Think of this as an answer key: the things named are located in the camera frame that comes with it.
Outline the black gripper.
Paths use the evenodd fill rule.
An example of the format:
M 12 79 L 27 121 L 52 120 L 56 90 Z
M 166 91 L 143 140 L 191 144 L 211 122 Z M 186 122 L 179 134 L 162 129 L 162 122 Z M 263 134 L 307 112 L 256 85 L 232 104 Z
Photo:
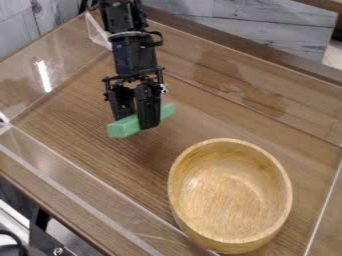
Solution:
M 160 32 L 121 32 L 109 36 L 116 75 L 103 79 L 104 97 L 109 101 L 115 120 L 135 113 L 137 106 L 140 129 L 160 123 L 160 95 L 167 91 L 156 48 L 163 45 Z

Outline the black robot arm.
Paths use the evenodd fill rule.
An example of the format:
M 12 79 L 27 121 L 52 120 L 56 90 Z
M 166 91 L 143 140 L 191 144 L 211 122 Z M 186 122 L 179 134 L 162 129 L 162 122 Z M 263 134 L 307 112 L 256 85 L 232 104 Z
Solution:
M 141 130 L 162 121 L 162 94 L 166 91 L 163 70 L 156 48 L 163 34 L 148 31 L 147 14 L 140 0 L 99 0 L 104 31 L 113 54 L 116 75 L 105 77 L 104 97 L 115 120 L 137 116 Z

